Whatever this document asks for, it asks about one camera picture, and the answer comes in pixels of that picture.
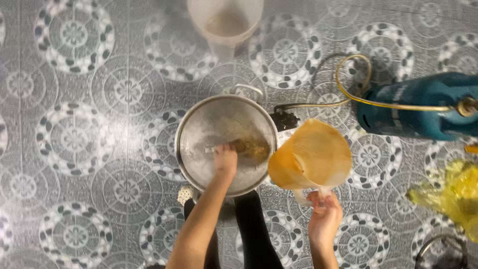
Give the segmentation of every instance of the yellow gas hose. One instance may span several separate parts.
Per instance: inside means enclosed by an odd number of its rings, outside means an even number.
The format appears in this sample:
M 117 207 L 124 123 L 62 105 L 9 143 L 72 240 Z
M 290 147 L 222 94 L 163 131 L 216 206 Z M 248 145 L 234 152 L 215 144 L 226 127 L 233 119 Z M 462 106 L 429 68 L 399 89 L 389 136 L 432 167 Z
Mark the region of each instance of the yellow gas hose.
M 339 73 L 342 67 L 344 66 L 345 62 L 347 62 L 350 59 L 354 58 L 360 58 L 363 59 L 367 63 L 367 77 L 362 83 L 362 87 L 360 89 L 360 92 L 363 92 L 366 88 L 368 83 L 370 82 L 370 79 L 372 77 L 372 64 L 370 63 L 370 60 L 367 58 L 367 56 L 363 54 L 353 54 L 350 56 L 345 57 L 338 65 L 335 70 L 335 82 L 337 83 L 337 87 L 348 97 L 348 99 L 344 99 L 335 103 L 327 103 L 327 104 L 307 104 L 307 103 L 297 103 L 297 104 L 285 104 L 285 105 L 279 105 L 274 108 L 274 112 L 277 110 L 287 110 L 291 108 L 299 108 L 299 107 L 333 107 L 333 106 L 338 106 L 345 104 L 349 102 L 350 100 L 354 100 L 357 102 L 362 102 L 365 104 L 369 105 L 374 105 L 374 106 L 379 106 L 379 107 L 384 107 L 384 108 L 391 108 L 391 109 L 401 109 L 401 110 L 416 110 L 416 111 L 449 111 L 454 109 L 453 106 L 422 106 L 422 105 L 403 105 L 403 104 L 390 104 L 390 103 L 382 103 L 382 102 L 376 102 L 376 101 L 369 101 L 360 97 L 357 97 L 351 93 L 349 93 L 343 86 L 342 83 L 339 80 Z

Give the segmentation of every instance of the orange plastic pitcher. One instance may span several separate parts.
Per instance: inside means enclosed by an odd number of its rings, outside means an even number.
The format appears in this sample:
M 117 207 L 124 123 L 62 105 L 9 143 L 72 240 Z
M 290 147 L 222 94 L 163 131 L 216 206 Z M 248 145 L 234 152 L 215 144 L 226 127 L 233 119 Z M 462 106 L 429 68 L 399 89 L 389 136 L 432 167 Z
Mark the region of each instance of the orange plastic pitcher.
M 345 182 L 352 167 L 342 134 L 317 119 L 307 120 L 269 160 L 269 175 L 279 187 L 293 190 L 296 200 L 310 205 L 302 189 L 331 189 Z

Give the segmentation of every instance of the black leggings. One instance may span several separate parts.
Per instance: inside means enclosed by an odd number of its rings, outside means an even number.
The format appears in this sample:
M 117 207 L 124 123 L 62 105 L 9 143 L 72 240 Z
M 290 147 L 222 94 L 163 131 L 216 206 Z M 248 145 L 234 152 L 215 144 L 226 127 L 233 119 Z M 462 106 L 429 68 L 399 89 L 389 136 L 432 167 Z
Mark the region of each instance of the black leggings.
M 262 215 L 261 200 L 256 191 L 251 191 L 234 199 L 242 245 L 244 249 L 244 269 L 269 268 L 283 269 L 269 239 L 266 223 Z M 194 208 L 192 199 L 184 204 L 185 218 Z M 205 269 L 219 269 L 217 234 L 212 234 L 206 251 Z

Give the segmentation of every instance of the hand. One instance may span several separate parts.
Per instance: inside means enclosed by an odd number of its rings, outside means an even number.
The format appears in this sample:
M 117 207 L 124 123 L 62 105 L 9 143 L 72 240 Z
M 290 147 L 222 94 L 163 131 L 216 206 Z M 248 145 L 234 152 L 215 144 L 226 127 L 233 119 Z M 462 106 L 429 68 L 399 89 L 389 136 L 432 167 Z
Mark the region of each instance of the hand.
M 216 175 L 232 179 L 237 171 L 238 154 L 233 144 L 222 144 L 214 151 Z
M 333 191 L 325 194 L 313 191 L 307 196 L 312 202 L 314 212 L 310 218 L 309 238 L 311 247 L 323 253 L 333 251 L 334 237 L 342 221 L 342 208 Z

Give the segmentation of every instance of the plastic bag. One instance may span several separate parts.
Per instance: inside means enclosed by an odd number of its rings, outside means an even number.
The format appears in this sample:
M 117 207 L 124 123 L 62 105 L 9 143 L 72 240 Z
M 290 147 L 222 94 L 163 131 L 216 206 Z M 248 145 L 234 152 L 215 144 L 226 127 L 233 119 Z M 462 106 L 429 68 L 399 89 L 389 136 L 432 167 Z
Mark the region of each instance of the plastic bag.
M 471 241 L 478 243 L 478 165 L 461 159 L 451 162 L 445 171 L 444 186 L 430 184 L 408 190 L 416 204 L 447 215 L 461 225 Z

